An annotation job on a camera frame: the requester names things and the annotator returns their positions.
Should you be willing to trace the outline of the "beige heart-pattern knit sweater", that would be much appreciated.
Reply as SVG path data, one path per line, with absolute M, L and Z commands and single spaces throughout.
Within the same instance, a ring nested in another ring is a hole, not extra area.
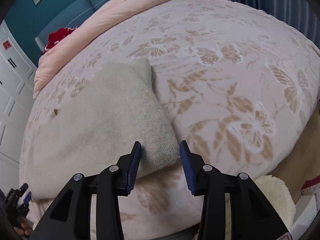
M 109 62 L 34 135 L 25 178 L 35 199 L 53 199 L 76 173 L 90 176 L 142 145 L 138 176 L 178 158 L 172 125 L 157 100 L 147 59 Z

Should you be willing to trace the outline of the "cream fluffy sleeve cuff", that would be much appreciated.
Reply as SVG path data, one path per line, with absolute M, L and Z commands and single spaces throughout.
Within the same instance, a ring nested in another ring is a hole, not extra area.
M 271 175 L 261 176 L 255 179 L 254 182 L 277 211 L 289 232 L 291 232 L 296 206 L 285 183 Z

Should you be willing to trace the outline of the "pink butterfly bed blanket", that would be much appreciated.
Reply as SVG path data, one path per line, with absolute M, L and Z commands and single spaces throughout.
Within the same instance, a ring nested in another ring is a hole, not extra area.
M 36 132 L 113 62 L 147 59 L 152 90 L 177 143 L 221 172 L 269 173 L 292 151 L 319 99 L 319 49 L 267 13 L 227 0 L 171 0 L 108 29 L 39 92 L 25 129 L 20 183 Z M 200 221 L 179 159 L 139 177 L 119 201 L 127 239 Z

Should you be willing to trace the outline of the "white wardrobe with red stickers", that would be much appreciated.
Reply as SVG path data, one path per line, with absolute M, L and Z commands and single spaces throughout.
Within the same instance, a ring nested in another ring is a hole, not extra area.
M 24 130 L 34 104 L 36 66 L 18 45 L 5 21 L 1 23 L 0 152 L 1 190 L 19 187 Z

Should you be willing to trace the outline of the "pink folded duvet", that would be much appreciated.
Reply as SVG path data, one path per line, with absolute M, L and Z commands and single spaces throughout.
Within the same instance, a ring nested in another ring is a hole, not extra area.
M 39 59 L 33 98 L 80 51 L 115 25 L 171 0 L 110 0 Z

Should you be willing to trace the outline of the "red garment on bed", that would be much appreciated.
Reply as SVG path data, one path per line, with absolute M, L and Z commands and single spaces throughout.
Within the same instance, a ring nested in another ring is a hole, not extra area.
M 68 35 L 70 35 L 76 29 L 77 28 L 60 28 L 59 30 L 55 31 L 54 33 L 49 34 L 48 35 L 48 43 L 45 46 L 43 53 L 45 54 L 48 50 L 52 49 L 61 40 L 63 40 Z

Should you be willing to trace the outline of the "blue upholstered headboard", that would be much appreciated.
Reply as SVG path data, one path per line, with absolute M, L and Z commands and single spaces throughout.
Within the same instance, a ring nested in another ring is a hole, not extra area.
M 48 44 L 48 36 L 61 28 L 76 28 L 110 0 L 76 0 L 55 16 L 35 37 L 40 51 Z

